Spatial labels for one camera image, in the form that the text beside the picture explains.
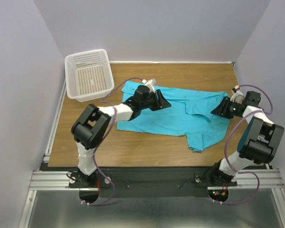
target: metal frame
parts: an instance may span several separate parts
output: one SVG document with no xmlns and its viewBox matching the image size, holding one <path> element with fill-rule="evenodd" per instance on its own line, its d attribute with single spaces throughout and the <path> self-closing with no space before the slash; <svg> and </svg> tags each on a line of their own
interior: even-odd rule
<svg viewBox="0 0 285 228">
<path fill-rule="evenodd" d="M 55 138 L 58 121 L 61 114 L 63 101 L 66 95 L 66 82 L 64 81 L 63 88 L 61 91 L 56 115 L 53 121 L 50 137 L 48 140 L 47 148 L 45 150 L 45 156 L 43 161 L 48 162 L 51 155 L 53 141 Z M 285 227 L 285 185 L 280 173 L 280 170 L 271 170 L 268 165 L 267 170 L 252 170 L 260 178 L 260 188 L 271 189 L 275 203 L 277 205 L 278 213 L 280 215 L 283 226 Z M 29 219 L 35 203 L 36 193 L 39 190 L 79 190 L 70 189 L 68 187 L 69 179 L 66 176 L 66 171 L 35 171 L 32 174 L 27 199 L 22 212 L 19 227 L 27 228 L 29 225 Z M 229 187 L 229 189 L 253 189 L 256 187 L 256 179 L 250 174 L 236 175 L 238 186 Z M 209 187 L 209 190 L 220 189 L 217 187 Z M 97 191 L 97 188 L 91 189 L 80 189 Z"/>
</svg>

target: gray wall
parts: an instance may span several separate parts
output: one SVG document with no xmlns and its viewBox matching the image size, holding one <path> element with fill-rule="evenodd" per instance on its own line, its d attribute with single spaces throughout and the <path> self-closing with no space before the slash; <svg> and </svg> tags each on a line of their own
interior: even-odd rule
<svg viewBox="0 0 285 228">
<path fill-rule="evenodd" d="M 0 228 L 18 227 L 60 95 L 63 58 L 32 0 L 0 0 Z"/>
<path fill-rule="evenodd" d="M 285 128 L 285 0 L 272 0 L 236 64 L 240 83 L 258 85 L 270 95 L 274 104 L 271 115 Z M 262 106 L 269 108 L 263 99 Z M 285 133 L 272 162 L 280 168 L 285 181 Z"/>
<path fill-rule="evenodd" d="M 269 0 L 35 0 L 63 56 L 235 61 Z"/>
</svg>

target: blue shirt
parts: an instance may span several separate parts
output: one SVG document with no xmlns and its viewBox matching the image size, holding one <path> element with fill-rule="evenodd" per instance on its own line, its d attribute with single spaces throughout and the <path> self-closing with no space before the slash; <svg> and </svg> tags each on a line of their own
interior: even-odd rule
<svg viewBox="0 0 285 228">
<path fill-rule="evenodd" d="M 126 82 L 123 87 L 123 102 L 132 96 L 139 83 Z M 187 89 L 156 86 L 171 104 L 170 108 L 158 111 L 142 110 L 131 121 L 120 121 L 117 129 L 132 132 L 147 132 L 181 136 L 186 135 L 188 146 L 195 151 L 203 151 L 224 139 L 229 119 L 211 114 L 226 92 L 203 92 Z"/>
</svg>

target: wall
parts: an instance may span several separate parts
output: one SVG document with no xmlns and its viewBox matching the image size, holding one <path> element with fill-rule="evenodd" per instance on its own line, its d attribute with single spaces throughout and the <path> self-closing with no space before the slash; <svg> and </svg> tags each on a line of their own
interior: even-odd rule
<svg viewBox="0 0 285 228">
<path fill-rule="evenodd" d="M 235 61 L 269 0 L 34 0 L 63 56 Z"/>
<path fill-rule="evenodd" d="M 270 119 L 285 128 L 285 0 L 272 0 L 241 52 L 235 71 L 241 83 L 258 85 L 274 104 Z M 268 102 L 261 105 L 269 108 Z M 285 181 L 285 132 L 272 162 Z"/>
<path fill-rule="evenodd" d="M 61 91 L 63 58 L 32 0 L 0 0 L 0 228 L 18 227 Z"/>
</svg>

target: table surface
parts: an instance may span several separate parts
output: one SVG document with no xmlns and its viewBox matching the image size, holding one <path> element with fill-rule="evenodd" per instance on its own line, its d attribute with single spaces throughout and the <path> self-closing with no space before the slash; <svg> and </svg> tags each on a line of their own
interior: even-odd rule
<svg viewBox="0 0 285 228">
<path fill-rule="evenodd" d="M 111 64 L 115 85 L 130 77 L 155 78 L 158 86 L 177 87 L 200 91 L 226 91 L 237 85 L 231 64 Z M 114 104 L 122 101 L 121 90 L 115 91 L 108 100 Z M 65 96 L 53 142 L 49 167 L 75 167 L 78 165 L 77 146 L 71 127 L 90 103 L 107 106 L 100 99 L 78 102 Z M 238 117 L 231 120 L 227 135 Z M 237 143 L 246 127 L 243 124 L 233 135 L 228 154 L 237 149 Z M 99 147 L 96 160 L 100 166 L 211 166 L 224 157 L 223 141 L 203 152 L 188 148 L 186 136 L 155 135 L 118 131 L 116 126 Z"/>
</svg>

